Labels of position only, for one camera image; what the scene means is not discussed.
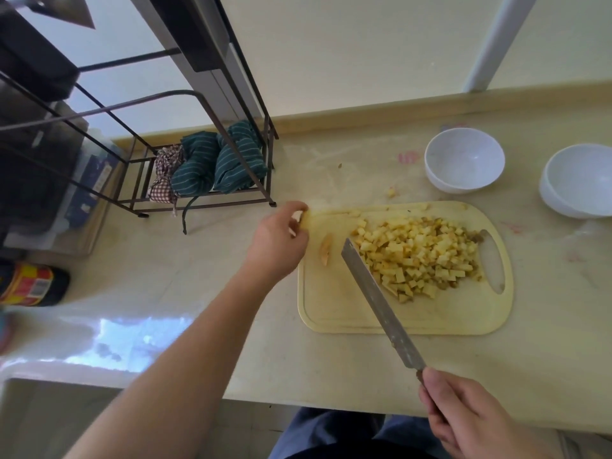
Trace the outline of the person's left hand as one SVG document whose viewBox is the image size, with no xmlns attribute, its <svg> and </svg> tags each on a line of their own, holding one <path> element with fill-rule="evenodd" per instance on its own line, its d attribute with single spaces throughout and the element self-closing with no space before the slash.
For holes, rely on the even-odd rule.
<svg viewBox="0 0 612 459">
<path fill-rule="evenodd" d="M 258 224 L 241 266 L 246 276 L 272 288 L 296 269 L 307 249 L 295 251 L 289 246 L 289 224 L 300 223 L 294 215 L 308 209 L 303 201 L 292 200 Z"/>
</svg>

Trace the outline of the person's right hand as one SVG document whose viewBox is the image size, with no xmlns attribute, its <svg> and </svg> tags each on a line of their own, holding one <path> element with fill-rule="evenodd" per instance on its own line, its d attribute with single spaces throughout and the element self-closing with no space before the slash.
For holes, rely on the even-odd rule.
<svg viewBox="0 0 612 459">
<path fill-rule="evenodd" d="M 433 434 L 453 459 L 552 459 L 485 388 L 467 399 L 432 399 L 421 385 L 419 398 Z"/>
</svg>

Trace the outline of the beige plastic cutting board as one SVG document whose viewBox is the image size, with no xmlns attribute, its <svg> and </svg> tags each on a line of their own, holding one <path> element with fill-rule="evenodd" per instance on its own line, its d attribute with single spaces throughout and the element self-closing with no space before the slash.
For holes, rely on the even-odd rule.
<svg viewBox="0 0 612 459">
<path fill-rule="evenodd" d="M 413 202 L 359 208 L 308 211 L 302 227 L 310 233 L 307 252 L 298 269 L 298 310 L 302 321 L 323 333 L 383 333 L 341 257 L 346 238 L 360 220 L 371 226 L 396 218 L 423 216 L 445 218 L 468 231 L 487 231 L 498 248 L 504 273 L 503 292 L 496 293 L 486 280 L 468 278 L 466 285 L 440 291 L 435 299 L 415 297 L 398 303 L 385 297 L 410 334 L 428 336 L 480 336 L 496 331 L 506 322 L 514 300 L 514 275 L 504 242 L 493 223 L 479 209 L 458 201 Z M 327 266 L 318 258 L 323 237 L 333 234 Z"/>
</svg>

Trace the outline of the steel kitchen knife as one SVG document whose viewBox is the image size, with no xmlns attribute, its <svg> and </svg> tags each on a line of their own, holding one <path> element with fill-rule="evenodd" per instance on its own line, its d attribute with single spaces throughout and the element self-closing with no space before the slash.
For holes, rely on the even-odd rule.
<svg viewBox="0 0 612 459">
<path fill-rule="evenodd" d="M 381 328 L 406 368 L 416 370 L 416 377 L 424 385 L 423 370 L 426 363 L 409 334 L 394 314 L 382 290 L 369 272 L 351 239 L 346 238 L 341 249 L 343 258 L 353 279 L 376 316 Z"/>
</svg>

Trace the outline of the person's left forearm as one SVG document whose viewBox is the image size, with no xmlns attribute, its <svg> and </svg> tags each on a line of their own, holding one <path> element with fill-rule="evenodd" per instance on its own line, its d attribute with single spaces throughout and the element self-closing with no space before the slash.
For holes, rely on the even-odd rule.
<svg viewBox="0 0 612 459">
<path fill-rule="evenodd" d="M 262 269 L 241 268 L 64 459 L 194 459 L 256 313 L 276 283 Z"/>
</svg>

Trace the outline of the pile of diced potato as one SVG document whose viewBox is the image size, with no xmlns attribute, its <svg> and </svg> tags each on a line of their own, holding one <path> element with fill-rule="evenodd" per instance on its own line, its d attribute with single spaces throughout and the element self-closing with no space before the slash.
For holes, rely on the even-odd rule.
<svg viewBox="0 0 612 459">
<path fill-rule="evenodd" d="M 468 278 L 482 279 L 481 233 L 445 218 L 396 218 L 374 226 L 360 220 L 350 238 L 377 284 L 398 303 L 435 299 Z"/>
</svg>

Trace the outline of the person's blue trousers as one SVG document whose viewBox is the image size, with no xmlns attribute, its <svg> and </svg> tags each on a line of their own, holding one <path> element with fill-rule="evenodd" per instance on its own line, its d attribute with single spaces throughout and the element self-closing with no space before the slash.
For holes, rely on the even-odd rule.
<svg viewBox="0 0 612 459">
<path fill-rule="evenodd" d="M 452 459 L 424 417 L 300 408 L 268 459 Z"/>
</svg>

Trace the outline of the red checkered cloth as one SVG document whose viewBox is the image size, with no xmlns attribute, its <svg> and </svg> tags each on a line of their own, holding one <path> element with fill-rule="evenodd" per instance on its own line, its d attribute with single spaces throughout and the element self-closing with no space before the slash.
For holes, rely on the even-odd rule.
<svg viewBox="0 0 612 459">
<path fill-rule="evenodd" d="M 148 189 L 150 201 L 176 207 L 178 195 L 172 188 L 171 180 L 184 161 L 184 148 L 181 144 L 163 147 L 157 152 L 154 160 L 156 176 Z"/>
</svg>

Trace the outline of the black metal rack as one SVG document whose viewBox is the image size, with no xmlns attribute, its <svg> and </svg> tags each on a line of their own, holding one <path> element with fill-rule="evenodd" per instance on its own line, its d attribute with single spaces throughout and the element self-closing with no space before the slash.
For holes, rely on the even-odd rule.
<svg viewBox="0 0 612 459">
<path fill-rule="evenodd" d="M 199 208 L 259 202 L 275 207 L 277 204 L 271 197 L 271 170 L 273 144 L 279 136 L 220 0 L 131 2 L 164 48 L 77 66 L 80 76 L 91 71 L 144 64 L 144 77 L 152 78 L 153 61 L 172 58 L 194 90 L 172 89 L 111 103 L 109 98 L 100 101 L 87 91 L 78 82 L 79 76 L 68 99 L 46 102 L 0 71 L 0 131 L 57 122 L 65 122 L 78 130 L 72 121 L 80 117 L 87 120 L 126 154 L 125 158 L 119 158 L 122 171 L 114 194 L 107 197 L 95 192 L 95 195 L 139 218 L 148 218 L 154 212 L 172 211 L 172 207 L 145 208 L 144 203 L 152 202 L 148 189 L 153 182 L 157 152 L 175 143 L 173 140 L 169 144 L 154 143 L 150 137 L 143 138 L 117 112 L 159 101 L 165 104 L 171 97 L 193 97 L 213 124 L 215 131 L 211 132 L 218 134 L 221 154 L 211 191 L 197 197 L 179 196 L 189 199 L 186 206 L 179 207 L 182 217 L 186 217 L 187 211 Z M 86 0 L 0 0 L 0 16 L 20 14 L 21 8 L 81 27 L 96 27 Z"/>
</svg>

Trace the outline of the white bowl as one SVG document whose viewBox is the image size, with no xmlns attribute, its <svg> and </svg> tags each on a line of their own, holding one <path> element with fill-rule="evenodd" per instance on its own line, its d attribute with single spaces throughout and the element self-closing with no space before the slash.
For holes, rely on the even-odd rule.
<svg viewBox="0 0 612 459">
<path fill-rule="evenodd" d="M 450 128 L 434 136 L 424 153 L 425 174 L 438 190 L 467 194 L 497 181 L 506 166 L 500 143 L 475 128 Z"/>
<path fill-rule="evenodd" d="M 576 144 L 555 153 L 542 171 L 539 194 L 562 216 L 612 217 L 612 147 Z"/>
</svg>

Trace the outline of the blue box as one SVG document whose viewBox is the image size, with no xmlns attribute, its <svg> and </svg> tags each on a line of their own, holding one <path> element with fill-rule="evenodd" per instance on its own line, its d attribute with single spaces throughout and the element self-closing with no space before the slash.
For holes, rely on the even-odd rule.
<svg viewBox="0 0 612 459">
<path fill-rule="evenodd" d="M 111 156 L 104 151 L 95 153 L 82 151 L 73 179 L 94 192 L 102 192 L 118 162 L 116 156 Z M 82 228 L 99 200 L 94 193 L 71 185 L 64 214 L 68 229 Z"/>
</svg>

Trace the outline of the clear plastic container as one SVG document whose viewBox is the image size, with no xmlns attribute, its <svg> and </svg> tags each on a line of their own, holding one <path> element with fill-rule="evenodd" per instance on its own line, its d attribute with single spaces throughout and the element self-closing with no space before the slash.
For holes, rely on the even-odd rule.
<svg viewBox="0 0 612 459">
<path fill-rule="evenodd" d="M 104 151 L 125 158 L 125 152 L 87 120 L 77 118 L 74 130 L 65 122 L 0 131 L 0 248 L 84 255 L 92 251 L 106 213 L 102 198 L 87 223 L 68 229 L 64 219 L 69 187 L 82 151 Z M 119 161 L 101 193 L 111 197 L 122 171 Z"/>
</svg>

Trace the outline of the dark bottle with red label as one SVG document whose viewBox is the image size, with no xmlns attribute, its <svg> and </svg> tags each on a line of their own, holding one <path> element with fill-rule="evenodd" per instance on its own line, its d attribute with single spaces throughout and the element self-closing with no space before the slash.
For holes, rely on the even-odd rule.
<svg viewBox="0 0 612 459">
<path fill-rule="evenodd" d="M 58 267 L 0 258 L 0 306 L 58 305 L 70 281 L 70 274 Z"/>
</svg>

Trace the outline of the white pipe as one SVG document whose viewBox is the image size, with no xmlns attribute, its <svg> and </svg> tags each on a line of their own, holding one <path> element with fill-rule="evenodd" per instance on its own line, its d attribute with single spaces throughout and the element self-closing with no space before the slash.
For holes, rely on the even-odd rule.
<svg viewBox="0 0 612 459">
<path fill-rule="evenodd" d="M 486 91 L 537 0 L 502 0 L 463 85 L 463 93 Z"/>
</svg>

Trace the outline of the black appliance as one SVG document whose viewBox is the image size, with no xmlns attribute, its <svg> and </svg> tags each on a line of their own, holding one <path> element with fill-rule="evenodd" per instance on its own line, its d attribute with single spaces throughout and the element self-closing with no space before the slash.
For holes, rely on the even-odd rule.
<svg viewBox="0 0 612 459">
<path fill-rule="evenodd" d="M 16 12 L 0 16 L 0 71 L 43 101 L 68 99 L 80 72 Z"/>
</svg>

